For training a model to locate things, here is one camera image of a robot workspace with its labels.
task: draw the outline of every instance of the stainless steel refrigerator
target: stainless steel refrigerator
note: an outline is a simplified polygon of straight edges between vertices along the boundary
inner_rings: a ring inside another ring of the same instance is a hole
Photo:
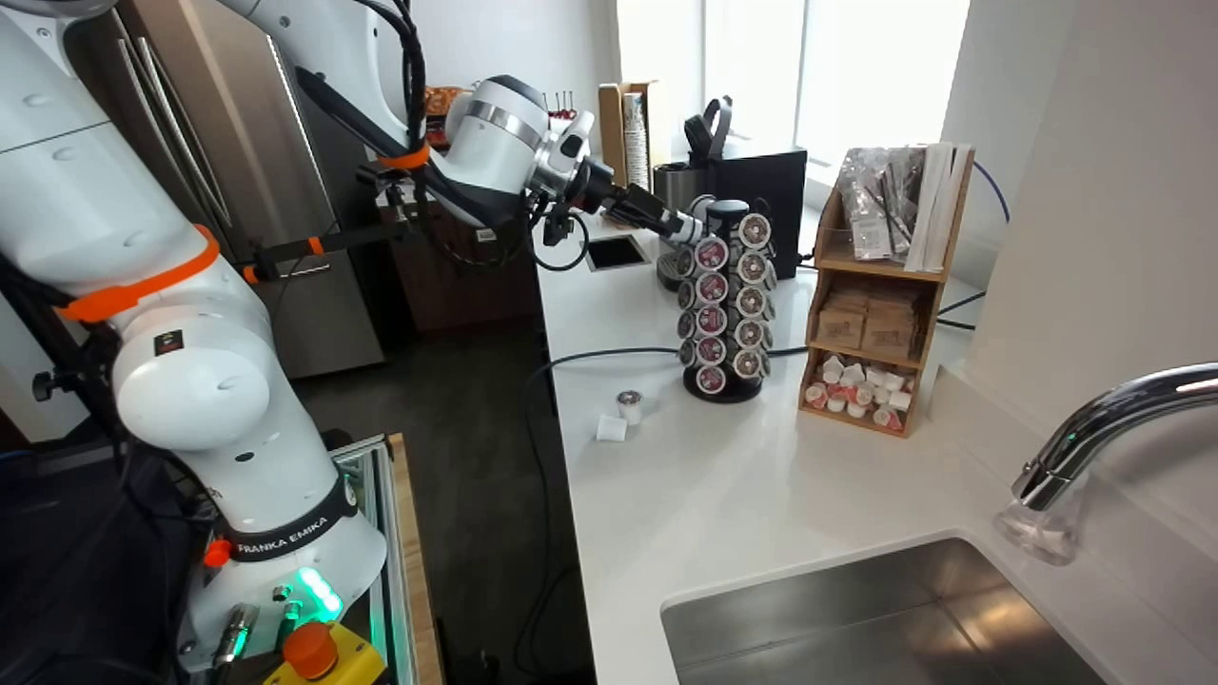
[[[378,223],[362,144],[218,0],[122,0],[68,36],[68,59],[183,212],[230,256]],[[257,295],[289,379],[384,361],[355,256],[279,271],[294,280]]]

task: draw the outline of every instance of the white wall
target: white wall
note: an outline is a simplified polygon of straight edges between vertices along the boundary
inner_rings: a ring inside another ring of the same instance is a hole
[[[1215,36],[1215,0],[1077,0],[965,353],[965,380],[1040,434],[1126,379],[1218,360]],[[1215,415],[1112,450],[1118,484],[1218,547]]]
[[[605,0],[413,0],[427,84],[475,84],[509,73],[544,96],[598,108],[615,81],[615,17]]]
[[[970,0],[942,143],[970,143],[1009,204],[1056,84],[1077,0]],[[980,174],[970,178],[955,244],[955,280],[984,287],[1009,229]]]

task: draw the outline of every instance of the faucet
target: faucet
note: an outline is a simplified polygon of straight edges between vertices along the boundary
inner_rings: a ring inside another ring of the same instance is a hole
[[[1088,464],[1112,437],[1158,415],[1176,415],[1205,403],[1218,403],[1218,361],[1146,372],[1088,401],[1022,464],[1018,480],[1012,484],[1014,503],[1022,503],[1026,509],[1045,509],[1077,478],[1088,471]]]
[[[1014,478],[1002,533],[1045,565],[1070,565],[1082,545],[1082,484],[1101,450],[1149,419],[1205,403],[1218,403],[1218,361],[1146,372],[1082,403]]]

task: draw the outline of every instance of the sink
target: sink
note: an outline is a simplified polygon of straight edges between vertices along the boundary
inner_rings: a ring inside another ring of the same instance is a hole
[[[682,685],[1105,682],[960,538],[682,601],[662,627]]]

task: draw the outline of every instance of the white countertop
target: white countertop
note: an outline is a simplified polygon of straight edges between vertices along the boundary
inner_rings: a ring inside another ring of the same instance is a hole
[[[551,360],[676,347],[672,295],[653,282],[659,244],[650,233],[634,239],[641,268],[540,271]],[[570,256],[573,237],[544,252],[549,263]],[[777,349],[801,347],[810,290],[810,271],[777,287]],[[940,330],[934,360],[952,353],[960,341]],[[1045,568],[990,525],[1009,503],[1009,464],[1035,450],[1026,429],[952,372],[934,380],[932,412],[919,412],[908,437],[815,419],[799,412],[801,361],[773,361],[761,396],[733,409],[687,396],[666,353],[589,360],[551,372],[601,685],[676,682],[666,607],[932,538],[976,545],[1105,677],[1218,682],[1215,607],[1158,599],[1146,592],[1154,565],[1122,565],[1158,545],[1170,557],[1168,582],[1197,587],[1218,579],[1209,557],[1179,554],[1187,545],[1105,490],[1088,513],[1091,545],[1070,568]],[[624,389],[641,394],[641,424],[624,442],[598,442],[598,419],[612,415]],[[1105,554],[1137,525],[1137,547]]]

